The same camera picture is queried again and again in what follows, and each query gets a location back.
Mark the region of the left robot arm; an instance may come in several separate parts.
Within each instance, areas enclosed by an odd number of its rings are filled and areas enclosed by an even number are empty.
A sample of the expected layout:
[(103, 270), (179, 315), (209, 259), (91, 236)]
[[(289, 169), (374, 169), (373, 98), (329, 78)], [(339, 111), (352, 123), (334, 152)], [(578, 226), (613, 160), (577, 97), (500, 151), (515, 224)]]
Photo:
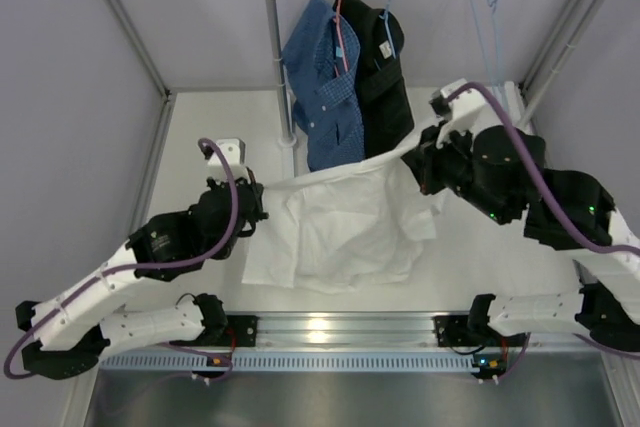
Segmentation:
[(24, 301), (16, 323), (24, 335), (4, 364), (12, 380), (66, 380), (121, 353), (154, 345), (209, 347), (228, 335), (222, 301), (189, 294), (156, 311), (128, 312), (138, 295), (225, 260), (238, 239), (267, 219), (264, 187), (253, 175), (208, 188), (188, 209), (159, 214), (131, 234), (101, 267), (44, 302)]

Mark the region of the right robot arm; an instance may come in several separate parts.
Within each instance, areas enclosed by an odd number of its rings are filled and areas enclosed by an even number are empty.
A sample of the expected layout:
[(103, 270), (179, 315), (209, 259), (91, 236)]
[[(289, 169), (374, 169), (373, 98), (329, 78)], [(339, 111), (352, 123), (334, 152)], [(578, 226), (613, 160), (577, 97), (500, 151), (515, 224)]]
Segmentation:
[(593, 176), (545, 167), (545, 141), (501, 125), (474, 135), (443, 125), (422, 131), (404, 154), (420, 191), (450, 190), (497, 225), (524, 222), (524, 237), (561, 252), (594, 280), (545, 295), (477, 295), (468, 337), (487, 344), (526, 333), (570, 333), (629, 356), (639, 352), (639, 240)]

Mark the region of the white shirt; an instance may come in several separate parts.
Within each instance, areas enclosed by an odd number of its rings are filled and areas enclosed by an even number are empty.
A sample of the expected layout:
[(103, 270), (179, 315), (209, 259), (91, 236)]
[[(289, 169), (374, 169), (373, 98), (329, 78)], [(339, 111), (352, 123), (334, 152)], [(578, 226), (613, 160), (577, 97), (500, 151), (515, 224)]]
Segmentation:
[(268, 218), (249, 239), (243, 283), (334, 294), (405, 280), (445, 205), (445, 193), (422, 194), (403, 160), (433, 124), (376, 157), (266, 186)]

